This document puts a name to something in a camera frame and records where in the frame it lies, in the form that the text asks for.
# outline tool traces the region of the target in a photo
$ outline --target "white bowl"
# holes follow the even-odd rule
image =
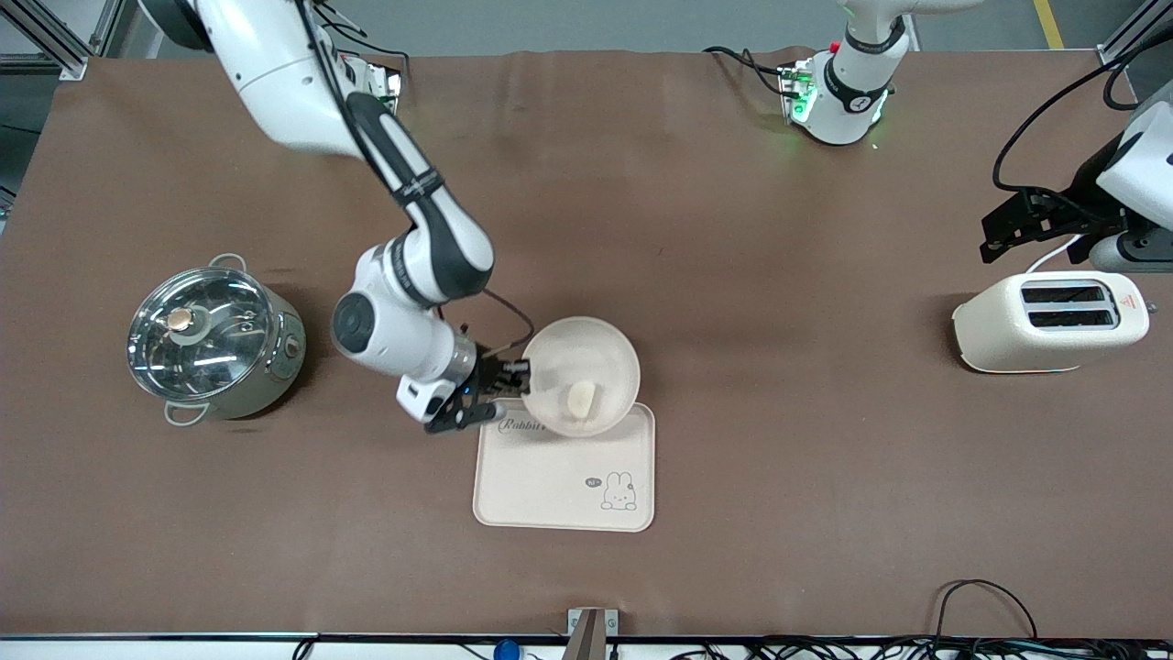
[[[526,347],[529,394],[526,409],[560,436],[597,436],[618,424],[639,394],[639,358],[619,328],[589,315],[572,315],[542,328]],[[575,383],[595,385],[589,415],[578,420],[567,407]]]

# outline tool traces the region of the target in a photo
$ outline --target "table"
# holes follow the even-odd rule
[[[413,61],[401,115],[493,236],[491,286],[640,355],[657,518],[609,535],[477,524],[475,434],[426,437],[332,349],[352,264],[406,226],[362,163],[270,143],[215,62],[93,60],[0,240],[0,630],[544,632],[606,605],[631,634],[909,633],[983,577],[1044,635],[1173,634],[1169,322],[1042,377],[969,373],[948,334],[1044,249],[978,258],[997,149],[1094,63],[911,54],[833,148],[710,55]],[[1062,186],[1123,122],[1085,89],[1005,177]],[[305,317],[305,372],[267,415],[171,429],[128,322],[228,250]],[[518,332],[491,300],[447,315]],[[950,607],[947,633],[1024,633],[989,594]]]

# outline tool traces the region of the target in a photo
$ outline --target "stainless steel pot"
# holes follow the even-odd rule
[[[222,265],[228,260],[240,267]],[[127,340],[130,374],[165,401],[170,424],[258,413],[301,369],[301,318],[246,268],[239,254],[219,254],[206,267],[168,279],[138,305]],[[194,417],[179,421],[178,411]]]

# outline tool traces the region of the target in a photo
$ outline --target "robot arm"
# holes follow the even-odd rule
[[[786,117],[828,144],[850,144],[880,120],[891,75],[911,42],[903,14],[945,14],[982,0],[835,0],[848,15],[839,50],[784,72]]]
[[[434,307],[481,292],[493,245],[380,94],[386,69],[344,56],[303,0],[140,0],[177,43],[215,52],[245,108],[273,141],[367,161],[412,227],[367,250],[332,321],[351,360],[401,377],[396,399],[429,431],[497,415],[481,395],[523,392],[528,366],[486,358]],[[465,407],[463,397],[472,396]]]
[[[982,219],[982,260],[1067,233],[1071,263],[1107,272],[1173,272],[1173,82],[1076,172],[1062,198],[1024,188]]]

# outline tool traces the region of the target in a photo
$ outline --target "cable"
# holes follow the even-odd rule
[[[354,28],[354,30],[359,33],[359,36],[361,36],[361,38],[364,38],[364,39],[366,39],[367,36],[369,36],[369,35],[367,34],[367,32],[366,32],[365,29],[362,29],[362,26],[360,26],[359,23],[357,23],[357,22],[352,21],[352,20],[351,20],[351,19],[350,19],[350,18],[348,18],[348,16],[347,16],[346,14],[344,14],[344,13],[339,12],[338,9],[333,8],[333,7],[332,7],[332,6],[330,5],[330,2],[323,2],[323,4],[321,4],[321,7],[325,7],[325,8],[330,9],[330,13],[331,13],[331,14],[334,14],[335,16],[338,16],[339,19],[341,19],[341,21],[343,21],[344,23],[346,23],[346,25],[351,26],[352,28]],[[326,22],[334,22],[334,21],[333,21],[332,19],[327,18],[327,16],[326,16],[326,14],[323,14],[323,13],[321,13],[321,9],[319,9],[318,7],[314,7],[314,8],[313,8],[313,11],[314,11],[314,13],[317,13],[317,14],[318,14],[319,16],[321,16],[321,19],[323,19],[324,21],[326,21]]]
[[[11,123],[0,123],[0,128],[7,128],[8,130],[15,130],[19,132],[30,132],[33,135],[40,135],[40,130],[34,130],[32,128],[21,128],[19,125],[12,125]]]
[[[728,655],[725,655],[720,651],[713,648],[713,645],[704,642],[700,645],[700,651],[686,651],[684,653],[677,653],[671,658],[671,660],[687,660],[690,658],[697,658],[699,660],[730,660]]]
[[[313,645],[316,641],[318,641],[317,635],[305,638],[301,641],[297,642],[297,646],[293,648],[292,660],[305,660],[306,658],[308,658],[310,652],[313,651]]]
[[[769,68],[769,67],[764,67],[764,66],[759,64],[758,61],[753,59],[753,53],[751,53],[748,48],[743,49],[740,55],[738,55],[737,53],[734,53],[733,50],[730,50],[728,48],[726,48],[724,46],[710,46],[708,48],[705,48],[703,52],[704,53],[714,53],[714,54],[728,55],[730,57],[733,57],[734,60],[737,60],[737,62],[739,64],[741,64],[744,67],[750,67],[751,69],[753,69],[753,73],[758,74],[758,80],[760,80],[761,83],[765,84],[766,88],[769,89],[771,91],[773,91],[774,94],[778,94],[779,96],[785,96],[787,98],[798,98],[799,97],[799,95],[796,93],[794,93],[794,91],[786,91],[785,89],[780,89],[779,88],[779,87],[781,87],[781,80],[780,79],[779,79],[779,87],[774,87],[773,84],[771,84],[771,82],[768,80],[766,80],[766,75],[765,75],[767,73],[771,74],[771,75],[778,75],[778,69],[779,68],[786,67],[786,66],[791,66],[791,64],[794,63],[793,61],[791,61],[791,62],[784,62],[781,64],[778,64],[774,68]]]
[[[534,339],[534,333],[536,333],[537,328],[534,327],[534,321],[530,320],[529,315],[527,315],[524,311],[517,308],[517,305],[515,305],[515,304],[510,302],[509,300],[502,298],[501,295],[494,293],[489,288],[484,288],[482,292],[486,295],[488,295],[488,297],[493,298],[494,300],[497,300],[502,305],[504,305],[504,307],[508,308],[509,311],[511,311],[515,314],[517,314],[517,318],[521,318],[522,321],[526,322],[526,325],[529,327],[529,329],[527,329],[526,335],[522,339],[515,340],[515,341],[510,342],[509,345],[507,345],[504,347],[501,347],[501,348],[497,348],[497,349],[493,349],[491,352],[484,354],[484,358],[493,358],[493,356],[495,356],[497,354],[503,354],[506,352],[516,349],[517,347],[520,347],[520,346],[524,345],[526,342],[528,342],[528,341],[530,341],[530,340]]]
[[[1139,102],[1135,103],[1121,103],[1112,96],[1112,91],[1116,89],[1116,81],[1124,73],[1125,68],[1132,63],[1141,53],[1148,50],[1150,48],[1164,43],[1173,39],[1173,23],[1166,25],[1161,29],[1154,32],[1147,38],[1143,39],[1135,48],[1132,48],[1125,53],[1121,53],[1117,60],[1119,60],[1119,66],[1112,70],[1107,76],[1107,82],[1104,83],[1104,104],[1112,108],[1113,110],[1135,110],[1140,107]]]
[[[1031,113],[1029,117],[1026,117],[1026,121],[1024,121],[1022,123],[1022,125],[1019,125],[1018,129],[1015,130],[1013,135],[1010,136],[1010,140],[1008,140],[1006,143],[1002,147],[1002,150],[998,152],[998,157],[995,158],[995,161],[994,161],[994,171],[992,171],[994,185],[996,188],[1001,189],[1001,190],[1006,190],[1008,192],[1019,192],[1019,193],[1022,193],[1022,192],[1028,192],[1028,193],[1029,192],[1036,192],[1036,193],[1043,193],[1043,195],[1050,196],[1050,197],[1059,200],[1063,204],[1066,204],[1069,207],[1076,210],[1077,212],[1079,212],[1084,217],[1094,219],[1094,220],[1097,220],[1099,223],[1110,224],[1112,220],[1110,220],[1108,218],[1104,218],[1104,217],[1100,217],[1097,213],[1091,212],[1086,207],[1077,204],[1076,202],[1069,199],[1067,197],[1060,195],[1059,192],[1057,192],[1055,190],[1051,190],[1050,188],[1043,188],[1040,185],[1011,185],[1011,184],[1008,184],[1008,183],[1003,182],[1002,181],[1002,163],[1003,163],[1003,161],[1005,161],[1006,155],[1010,154],[1010,150],[1013,148],[1013,145],[1016,143],[1018,143],[1018,140],[1023,136],[1023,134],[1026,132],[1026,129],[1030,128],[1030,125],[1032,123],[1035,123],[1035,121],[1039,116],[1042,116],[1043,113],[1045,113],[1052,106],[1055,106],[1056,103],[1058,103],[1064,96],[1066,96],[1067,94],[1074,91],[1079,87],[1083,87],[1089,81],[1091,81],[1092,79],[1099,76],[1104,72],[1112,70],[1112,76],[1108,77],[1108,84],[1105,86],[1104,102],[1107,103],[1108,107],[1117,107],[1118,106],[1117,109],[1127,109],[1127,106],[1121,104],[1121,103],[1117,103],[1114,100],[1111,100],[1111,84],[1114,83],[1116,82],[1116,77],[1119,76],[1118,72],[1123,70],[1124,67],[1128,62],[1131,62],[1132,60],[1134,60],[1139,54],[1144,53],[1145,50],[1148,50],[1150,48],[1152,48],[1154,46],[1164,43],[1164,42],[1168,41],[1169,39],[1173,39],[1173,23],[1169,23],[1169,25],[1162,27],[1157,33],[1154,33],[1154,34],[1147,36],[1146,39],[1141,40],[1141,42],[1135,48],[1133,48],[1133,49],[1131,49],[1131,50],[1128,50],[1126,53],[1121,53],[1120,55],[1117,55],[1114,59],[1112,59],[1112,60],[1110,60],[1107,62],[1104,62],[1103,64],[1100,64],[1099,67],[1097,67],[1092,72],[1089,72],[1089,73],[1084,74],[1078,80],[1076,80],[1074,82],[1067,84],[1066,87],[1064,87],[1063,89],[1060,89],[1059,91],[1057,91],[1055,95],[1052,95],[1050,98],[1047,98],[1046,101],[1044,101],[1043,104],[1039,106],[1038,108],[1036,108],[1035,111]]]
[[[468,646],[467,644],[457,644],[456,646],[459,646],[459,647],[463,648],[465,651],[467,651],[467,652],[472,653],[473,655],[476,655],[476,656],[477,656],[477,658],[480,658],[481,660],[489,660],[489,659],[488,659],[488,658],[486,658],[484,655],[481,655],[480,653],[477,653],[477,652],[473,651],[473,647],[472,647],[472,646]]]
[[[937,632],[933,635],[933,651],[930,653],[930,656],[933,658],[937,656],[937,646],[941,644],[941,631],[945,626],[945,608],[949,606],[949,598],[954,594],[955,591],[969,585],[982,585],[991,587],[1009,596],[1010,599],[1013,600],[1016,605],[1018,605],[1018,608],[1023,611],[1023,614],[1026,615],[1026,621],[1030,622],[1031,639],[1038,639],[1038,626],[1035,625],[1035,617],[1031,615],[1030,610],[1026,608],[1026,605],[1024,605],[1023,601],[1019,600],[1018,597],[1015,596],[1010,590],[997,583],[991,583],[990,580],[982,580],[982,579],[958,580],[957,584],[949,587],[949,591],[947,591],[945,596],[941,599],[941,611],[937,613]]]
[[[404,59],[404,68],[407,68],[407,67],[411,66],[412,56],[408,55],[407,53],[405,53],[404,50],[391,50],[388,48],[382,48],[382,47],[375,46],[374,43],[369,43],[367,41],[364,41],[362,39],[359,39],[360,36],[367,36],[367,33],[362,28],[360,28],[360,27],[351,27],[351,26],[348,26],[346,23],[334,22],[334,21],[330,20],[330,16],[327,16],[324,13],[321,13],[321,9],[319,9],[318,7],[314,7],[313,11],[321,18],[321,20],[326,21],[321,27],[331,28],[335,33],[338,33],[338,35],[341,36],[343,39],[347,39],[350,41],[353,41],[354,43],[358,43],[359,46],[364,46],[366,48],[369,48],[369,49],[374,50],[375,53],[382,53],[385,55],[396,55],[399,57],[402,57]],[[355,33],[359,36],[353,36],[352,34],[348,34],[348,33]]]
[[[1036,270],[1038,270],[1038,266],[1040,266],[1044,263],[1051,260],[1051,258],[1058,256],[1059,252],[1066,250],[1071,245],[1074,245],[1076,240],[1078,240],[1078,239],[1080,239],[1083,237],[1084,237],[1083,233],[1076,233],[1074,236],[1072,236],[1071,238],[1069,238],[1066,241],[1064,241],[1058,247],[1056,247],[1056,249],[1051,250],[1050,252],[1046,252],[1045,254],[1038,257],[1038,259],[1036,259],[1035,263],[1030,264],[1030,267],[1028,267],[1025,272],[1035,272]]]

